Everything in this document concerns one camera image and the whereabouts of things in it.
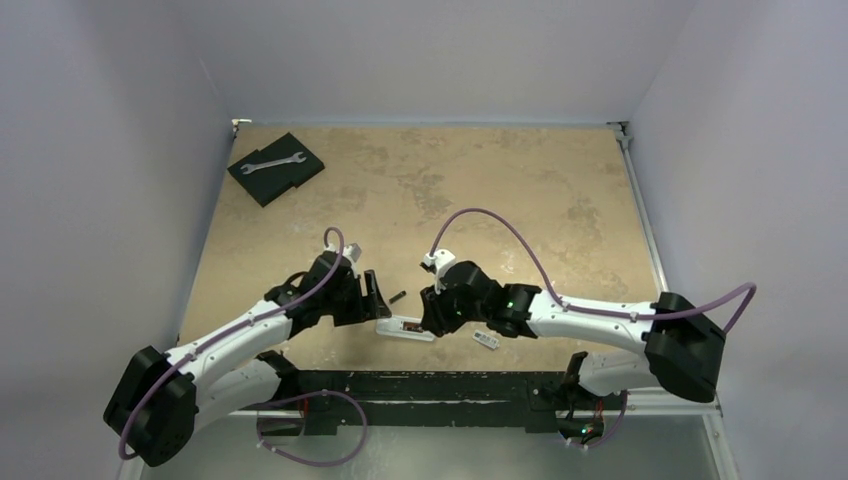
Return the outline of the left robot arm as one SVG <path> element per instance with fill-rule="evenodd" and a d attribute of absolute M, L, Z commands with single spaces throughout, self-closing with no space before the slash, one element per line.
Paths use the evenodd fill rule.
<path fill-rule="evenodd" d="M 360 271 L 357 244 L 327 248 L 306 272 L 272 287 L 247 312 L 212 333 L 130 359 L 103 414 L 121 452 L 151 467 L 172 459 L 192 435 L 246 407 L 284 409 L 313 392 L 332 390 L 298 369 L 275 346 L 324 317 L 335 326 L 388 318 L 376 275 Z"/>

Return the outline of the white battery cover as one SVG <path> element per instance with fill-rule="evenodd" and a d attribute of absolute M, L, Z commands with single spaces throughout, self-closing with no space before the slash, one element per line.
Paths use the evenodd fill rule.
<path fill-rule="evenodd" d="M 500 342 L 496 337 L 480 330 L 475 330 L 473 332 L 472 338 L 475 342 L 490 350 L 496 350 L 500 346 Z"/>

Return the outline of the white remote control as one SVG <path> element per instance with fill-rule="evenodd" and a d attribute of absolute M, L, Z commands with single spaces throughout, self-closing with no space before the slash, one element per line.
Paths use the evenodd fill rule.
<path fill-rule="evenodd" d="M 421 320 L 406 316 L 392 316 L 391 318 L 378 319 L 376 321 L 376 333 L 382 336 L 394 337 L 406 340 L 433 342 L 436 338 L 434 334 L 424 329 L 423 332 L 406 331 L 403 328 L 405 323 L 421 324 Z"/>

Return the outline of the green AAA battery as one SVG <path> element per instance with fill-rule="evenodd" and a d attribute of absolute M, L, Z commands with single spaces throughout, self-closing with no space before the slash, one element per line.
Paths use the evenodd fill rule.
<path fill-rule="evenodd" d="M 402 291 L 398 292 L 397 294 L 393 295 L 392 297 L 390 297 L 389 300 L 388 300 L 388 303 L 394 304 L 397 301 L 403 299 L 406 295 L 407 295 L 407 292 L 405 290 L 402 290 Z"/>

